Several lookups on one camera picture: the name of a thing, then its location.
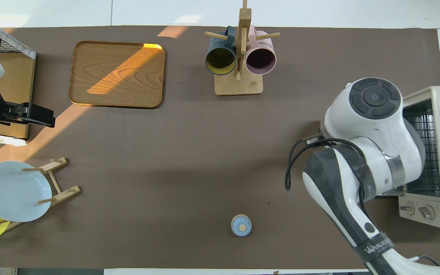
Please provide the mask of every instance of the small blue round object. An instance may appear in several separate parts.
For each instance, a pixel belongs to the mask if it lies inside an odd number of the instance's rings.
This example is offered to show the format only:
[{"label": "small blue round object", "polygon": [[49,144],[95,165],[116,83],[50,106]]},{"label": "small blue round object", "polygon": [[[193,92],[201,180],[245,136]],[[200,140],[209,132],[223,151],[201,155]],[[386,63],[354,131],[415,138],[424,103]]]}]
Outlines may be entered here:
[{"label": "small blue round object", "polygon": [[249,235],[252,230],[252,223],[246,215],[240,214],[232,219],[231,223],[232,231],[239,237]]}]

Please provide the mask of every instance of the wooden board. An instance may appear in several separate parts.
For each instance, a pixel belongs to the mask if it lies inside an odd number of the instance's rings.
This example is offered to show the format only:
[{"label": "wooden board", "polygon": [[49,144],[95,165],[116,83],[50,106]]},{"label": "wooden board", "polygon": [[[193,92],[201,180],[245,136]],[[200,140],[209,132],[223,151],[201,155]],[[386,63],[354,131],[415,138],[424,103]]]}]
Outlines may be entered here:
[{"label": "wooden board", "polygon": [[[5,75],[0,78],[0,93],[5,101],[14,103],[31,102],[35,59],[19,52],[0,53],[0,63]],[[0,134],[19,139],[28,139],[28,125],[0,124]]]},{"label": "wooden board", "polygon": [[238,81],[234,72],[228,75],[215,75],[215,94],[248,95],[262,93],[264,89],[262,75],[256,75],[247,70],[246,61],[244,61],[240,77],[240,81]]},{"label": "wooden board", "polygon": [[164,59],[157,44],[79,42],[69,98],[76,104],[154,108],[162,100]]}]

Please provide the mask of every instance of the wooden tray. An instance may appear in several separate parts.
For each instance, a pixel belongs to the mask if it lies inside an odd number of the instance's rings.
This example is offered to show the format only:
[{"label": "wooden tray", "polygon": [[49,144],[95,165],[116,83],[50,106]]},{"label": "wooden tray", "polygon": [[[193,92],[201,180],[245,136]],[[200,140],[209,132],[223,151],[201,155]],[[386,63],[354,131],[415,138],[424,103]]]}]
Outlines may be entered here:
[{"label": "wooden tray", "polygon": [[69,98],[76,104],[157,107],[162,100],[164,59],[158,44],[79,42]]}]

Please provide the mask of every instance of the brown table surface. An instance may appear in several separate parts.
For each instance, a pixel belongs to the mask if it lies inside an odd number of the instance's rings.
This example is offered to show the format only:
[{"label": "brown table surface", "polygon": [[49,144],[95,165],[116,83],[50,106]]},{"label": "brown table surface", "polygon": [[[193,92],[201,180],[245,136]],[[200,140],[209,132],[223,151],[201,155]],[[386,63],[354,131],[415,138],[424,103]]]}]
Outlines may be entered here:
[{"label": "brown table surface", "polygon": [[[38,52],[33,102],[53,109],[54,129],[32,126],[24,147],[0,144],[0,162],[40,166],[82,193],[0,237],[0,266],[62,268],[364,268],[305,190],[300,171],[283,186],[288,151],[318,131],[346,83],[376,76],[404,95],[440,85],[436,30],[260,28],[278,64],[260,95],[219,97],[204,66],[218,27],[22,28],[7,30]],[[87,107],[68,98],[77,42],[146,42],[166,51],[164,100],[154,110]],[[440,229],[398,217],[396,198],[368,202],[404,256],[440,262]],[[252,233],[230,221],[248,215]]]}]

